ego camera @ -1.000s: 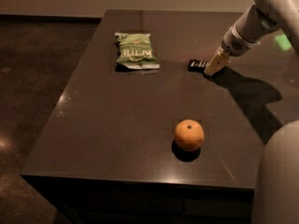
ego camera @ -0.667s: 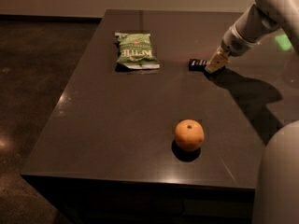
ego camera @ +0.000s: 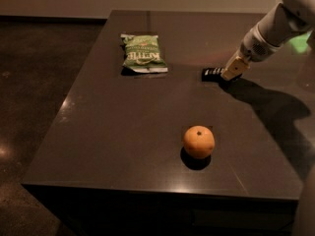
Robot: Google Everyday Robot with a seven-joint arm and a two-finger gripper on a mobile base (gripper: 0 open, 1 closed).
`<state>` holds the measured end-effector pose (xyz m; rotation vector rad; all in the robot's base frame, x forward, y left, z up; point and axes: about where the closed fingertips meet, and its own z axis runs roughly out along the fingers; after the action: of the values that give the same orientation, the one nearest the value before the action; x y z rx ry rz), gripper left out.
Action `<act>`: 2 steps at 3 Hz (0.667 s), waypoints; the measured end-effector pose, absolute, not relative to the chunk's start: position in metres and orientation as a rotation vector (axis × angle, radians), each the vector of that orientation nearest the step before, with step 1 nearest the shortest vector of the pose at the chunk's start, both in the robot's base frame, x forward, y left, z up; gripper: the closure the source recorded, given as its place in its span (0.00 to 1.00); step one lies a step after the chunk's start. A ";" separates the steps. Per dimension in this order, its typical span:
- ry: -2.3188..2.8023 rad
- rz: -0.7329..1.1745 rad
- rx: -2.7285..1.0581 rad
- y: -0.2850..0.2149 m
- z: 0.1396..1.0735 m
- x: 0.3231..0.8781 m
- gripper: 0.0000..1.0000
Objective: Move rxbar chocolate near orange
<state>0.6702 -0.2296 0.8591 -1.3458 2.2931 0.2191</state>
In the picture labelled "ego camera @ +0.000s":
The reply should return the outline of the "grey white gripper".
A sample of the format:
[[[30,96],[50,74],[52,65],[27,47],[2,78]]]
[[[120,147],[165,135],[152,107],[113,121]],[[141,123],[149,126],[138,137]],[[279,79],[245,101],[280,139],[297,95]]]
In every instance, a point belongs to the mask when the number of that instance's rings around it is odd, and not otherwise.
[[[248,62],[262,62],[281,47],[274,26],[257,24],[245,34],[239,50],[228,59],[220,76],[231,81],[249,69]]]

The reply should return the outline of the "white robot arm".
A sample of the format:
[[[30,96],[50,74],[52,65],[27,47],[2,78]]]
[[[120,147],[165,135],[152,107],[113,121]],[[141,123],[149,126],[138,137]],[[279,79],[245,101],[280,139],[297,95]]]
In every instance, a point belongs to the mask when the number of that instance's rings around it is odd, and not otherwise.
[[[245,34],[220,76],[225,81],[239,77],[251,62],[266,60],[290,39],[314,26],[315,0],[282,0]]]

